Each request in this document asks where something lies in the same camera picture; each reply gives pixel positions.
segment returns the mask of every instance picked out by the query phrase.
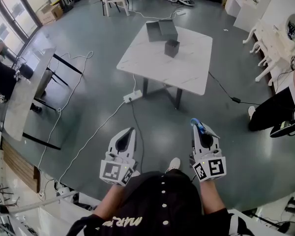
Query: white cable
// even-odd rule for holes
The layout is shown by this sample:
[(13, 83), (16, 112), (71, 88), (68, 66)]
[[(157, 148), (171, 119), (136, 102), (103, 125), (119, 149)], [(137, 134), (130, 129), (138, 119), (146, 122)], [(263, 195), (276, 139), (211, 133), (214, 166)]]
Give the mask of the white cable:
[(136, 85), (137, 85), (137, 81), (136, 81), (136, 78), (134, 77), (134, 74), (133, 74), (133, 79), (134, 79), (134, 87), (133, 87), (133, 92), (136, 91)]
[(118, 110), (119, 110), (119, 108), (121, 108), (121, 106), (124, 104), (125, 102), (122, 102), (121, 104), (120, 104), (120, 106), (116, 109), (116, 111), (111, 115), (111, 116), (109, 116), (108, 118), (107, 118), (107, 120), (95, 131), (95, 133), (88, 139), (88, 141), (84, 144), (84, 146), (79, 150), (79, 152), (77, 153), (77, 155), (73, 158), (73, 160), (71, 161), (71, 163), (70, 163), (70, 165), (69, 165), (69, 167), (64, 171), (64, 173), (62, 174), (62, 176), (59, 178), (59, 182), (61, 181), (61, 178), (67, 173), (67, 171), (70, 169), (70, 167), (71, 167), (71, 165), (72, 165), (72, 163), (75, 161), (75, 159), (77, 159), (78, 158), (78, 156), (79, 156), (79, 154), (80, 154), (80, 152), (86, 147), (86, 145), (89, 143), (89, 141), (96, 135), (96, 133), (99, 131), (99, 129), (102, 127), (102, 126), (104, 126), (105, 124), (106, 124), (106, 122), (108, 122), (108, 120), (111, 118), (111, 117), (113, 117), (117, 112), (118, 112)]
[(144, 18), (153, 18), (153, 19), (160, 19), (160, 20), (165, 20), (165, 19), (174, 19), (175, 17), (176, 17), (176, 15), (177, 15), (177, 13), (178, 12), (181, 12), (181, 10), (176, 10), (176, 11), (174, 11), (173, 13), (171, 13), (171, 15), (169, 16), (169, 17), (167, 17), (167, 18), (155, 18), (155, 17), (146, 17), (146, 16), (144, 16), (141, 12), (138, 12), (138, 11), (135, 11), (135, 10), (129, 10), (128, 9), (128, 11), (132, 11), (132, 12), (134, 12), (134, 13), (138, 13), (138, 14), (140, 14), (142, 17), (144, 17)]
[[(81, 76), (80, 76), (80, 79), (79, 79), (78, 83), (76, 84), (76, 86), (75, 86), (74, 89), (72, 90), (72, 92), (71, 92), (71, 94), (70, 94), (70, 96), (69, 96), (69, 98), (68, 98), (67, 103), (64, 105), (63, 108), (58, 108), (58, 112), (59, 112), (60, 114), (59, 114), (59, 117), (58, 117), (58, 119), (57, 119), (57, 121), (56, 121), (56, 123), (55, 123), (53, 129), (51, 130), (51, 132), (50, 132), (50, 134), (49, 134), (49, 138), (48, 138), (48, 141), (47, 141), (47, 142), (49, 142), (50, 137), (51, 137), (51, 134), (53, 133), (53, 131), (54, 131), (54, 129), (55, 129), (55, 127), (56, 127), (56, 125), (57, 125), (57, 123), (58, 123), (60, 117), (61, 117), (61, 112), (62, 112), (62, 110), (64, 110), (65, 107), (68, 105), (69, 100), (71, 99), (71, 96), (72, 96), (72, 94), (74, 93), (74, 90), (77, 88), (77, 86), (79, 85), (79, 83), (80, 83), (80, 81), (81, 81), (81, 78), (82, 78), (83, 73), (84, 73), (84, 71), (85, 71), (85, 66), (86, 66), (87, 60), (88, 60), (89, 58), (91, 58), (91, 57), (93, 56), (93, 54), (94, 54), (94, 52), (93, 52), (93, 51), (90, 51), (90, 52), (88, 52), (88, 54), (87, 54), (86, 57), (85, 57), (85, 56), (82, 56), (82, 55), (79, 55), (79, 56), (76, 56), (76, 57), (74, 57), (74, 58), (71, 58), (71, 56), (70, 56), (70, 54), (69, 54), (69, 58), (70, 58), (70, 59), (75, 59), (75, 58), (77, 58), (77, 57), (83, 57), (83, 58), (85, 58), (84, 69), (83, 69), (83, 71), (82, 71), (82, 74), (81, 74)], [(44, 156), (44, 154), (45, 154), (45, 152), (46, 152), (46, 149), (47, 149), (47, 146), (45, 146), (44, 152), (43, 152), (43, 154), (41, 155), (41, 158), (40, 158), (39, 164), (38, 164), (38, 166), (37, 166), (38, 169), (39, 169), (39, 166), (40, 166), (41, 161), (42, 161), (42, 159), (43, 159), (43, 156)]]

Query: white sneaker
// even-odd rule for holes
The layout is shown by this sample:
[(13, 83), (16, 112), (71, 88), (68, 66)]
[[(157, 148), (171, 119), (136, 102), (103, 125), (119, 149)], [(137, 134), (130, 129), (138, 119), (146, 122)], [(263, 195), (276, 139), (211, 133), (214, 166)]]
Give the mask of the white sneaker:
[(252, 115), (254, 114), (255, 111), (256, 111), (256, 108), (254, 106), (250, 106), (248, 108), (248, 114), (249, 114), (250, 119), (252, 118)]
[(131, 177), (137, 177), (139, 175), (141, 175), (140, 172), (135, 171), (134, 173), (132, 173)]
[(167, 169), (167, 171), (170, 171), (170, 170), (173, 170), (173, 169), (177, 169), (177, 170), (179, 170), (179, 168), (180, 168), (180, 159), (178, 158), (178, 157), (175, 157), (172, 161), (171, 161), (171, 163), (169, 164), (169, 167), (168, 167), (168, 169)]

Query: cable plug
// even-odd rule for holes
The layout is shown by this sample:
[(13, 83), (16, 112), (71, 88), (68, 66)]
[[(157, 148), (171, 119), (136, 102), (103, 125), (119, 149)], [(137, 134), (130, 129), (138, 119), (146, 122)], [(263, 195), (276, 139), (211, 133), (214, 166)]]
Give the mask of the cable plug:
[(236, 103), (240, 103), (241, 99), (238, 99), (236, 97), (231, 97), (232, 101), (236, 102)]

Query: window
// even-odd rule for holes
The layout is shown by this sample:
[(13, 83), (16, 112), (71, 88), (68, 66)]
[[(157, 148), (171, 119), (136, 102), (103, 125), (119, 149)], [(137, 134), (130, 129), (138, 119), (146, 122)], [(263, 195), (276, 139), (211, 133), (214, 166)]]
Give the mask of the window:
[(9, 35), (9, 32), (6, 29), (5, 24), (1, 24), (0, 25), (0, 38), (4, 41), (8, 35)]

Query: black t-shirt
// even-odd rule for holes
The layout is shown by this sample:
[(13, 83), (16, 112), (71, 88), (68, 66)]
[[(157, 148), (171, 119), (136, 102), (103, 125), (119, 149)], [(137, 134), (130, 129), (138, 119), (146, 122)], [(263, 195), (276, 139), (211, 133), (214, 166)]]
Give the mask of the black t-shirt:
[[(84, 217), (74, 223), (67, 236), (76, 236), (81, 230), (85, 236), (227, 236), (231, 217), (226, 209), (202, 215), (198, 191), (189, 178), (159, 173), (133, 190), (111, 220)], [(243, 220), (235, 224), (243, 225), (241, 231), (252, 235)]]
[(13, 92), (16, 80), (14, 78), (15, 70), (0, 62), (0, 94), (9, 99)]

